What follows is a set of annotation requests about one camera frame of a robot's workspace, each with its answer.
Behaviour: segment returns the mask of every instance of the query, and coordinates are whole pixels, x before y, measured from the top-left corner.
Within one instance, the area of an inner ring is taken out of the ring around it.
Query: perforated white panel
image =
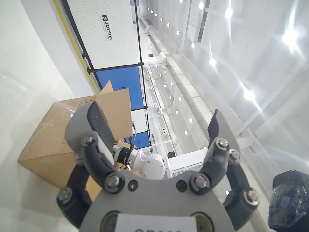
[[[130,0],[67,0],[95,69],[136,64]]]

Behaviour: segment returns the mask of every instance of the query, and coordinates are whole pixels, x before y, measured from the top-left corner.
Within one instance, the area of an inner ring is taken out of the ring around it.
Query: white sticker
[[[194,217],[119,214],[115,232],[197,232]]]

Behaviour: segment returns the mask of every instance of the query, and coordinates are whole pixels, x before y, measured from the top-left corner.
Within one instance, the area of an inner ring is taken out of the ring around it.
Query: joyson logo
[[[108,17],[107,15],[102,15],[102,26],[103,26],[103,30],[105,32],[105,38],[107,41],[112,41],[112,33],[111,33],[111,29],[109,27],[109,23],[108,23]]]

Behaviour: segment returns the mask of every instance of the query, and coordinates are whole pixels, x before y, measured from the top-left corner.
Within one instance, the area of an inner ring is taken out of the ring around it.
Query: electrical outlet
[[[163,135],[167,135],[168,134],[165,127],[162,127],[162,132],[163,132]]]

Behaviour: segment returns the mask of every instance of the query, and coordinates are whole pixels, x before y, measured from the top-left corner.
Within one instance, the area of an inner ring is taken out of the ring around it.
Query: yellow stripe
[[[66,33],[68,34],[68,37],[69,37],[69,39],[70,39],[70,41],[71,41],[71,43],[72,43],[72,45],[73,45],[73,48],[74,48],[74,50],[75,50],[75,52],[76,52],[76,54],[77,54],[77,56],[78,56],[78,58],[79,58],[79,60],[80,60],[80,63],[82,64],[82,67],[84,68],[84,71],[86,72],[86,75],[88,76],[88,79],[89,79],[89,81],[90,81],[92,87],[94,88],[96,94],[98,94],[98,91],[97,91],[97,89],[96,89],[96,87],[95,87],[95,85],[94,85],[92,79],[90,78],[90,75],[89,75],[88,72],[87,72],[86,66],[85,66],[84,63],[83,63],[82,57],[79,55],[78,50],[77,50],[77,48],[76,48],[76,46],[75,46],[75,44],[74,44],[74,42],[73,42],[73,38],[72,38],[72,36],[71,36],[71,34],[70,34],[70,31],[69,31],[68,27],[67,27],[66,24],[65,24],[64,18],[63,18],[62,14],[61,14],[61,11],[60,11],[60,8],[59,8],[59,6],[58,6],[58,4],[57,4],[57,1],[56,1],[56,0],[53,0],[53,1],[54,1],[55,6],[56,6],[56,9],[57,9],[57,11],[58,11],[58,13],[59,13],[59,16],[60,16],[60,18],[61,18],[61,21],[62,21],[62,23],[63,23],[63,26],[64,26],[64,28],[65,28],[65,31],[66,31]]]

